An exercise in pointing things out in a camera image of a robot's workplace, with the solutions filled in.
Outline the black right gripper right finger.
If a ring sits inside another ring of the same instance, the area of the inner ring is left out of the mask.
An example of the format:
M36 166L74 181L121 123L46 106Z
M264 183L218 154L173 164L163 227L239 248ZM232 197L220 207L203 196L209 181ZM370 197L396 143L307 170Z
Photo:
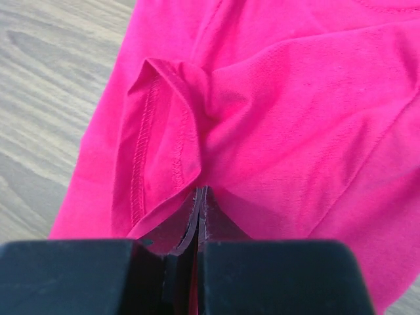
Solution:
M259 241L196 191L199 314L373 314L351 250L333 240Z

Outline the pink t shirt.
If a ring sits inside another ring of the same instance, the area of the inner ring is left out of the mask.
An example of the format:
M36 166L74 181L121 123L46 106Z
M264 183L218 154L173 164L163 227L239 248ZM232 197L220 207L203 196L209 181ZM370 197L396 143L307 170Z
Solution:
M418 1L138 1L50 237L137 238L210 186L333 238L384 310L419 273Z

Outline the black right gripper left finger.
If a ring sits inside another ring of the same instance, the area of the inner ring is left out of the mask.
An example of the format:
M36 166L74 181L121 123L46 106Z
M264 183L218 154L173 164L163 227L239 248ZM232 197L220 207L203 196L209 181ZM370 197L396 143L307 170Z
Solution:
M2 314L199 314L203 190L138 239L1 245Z

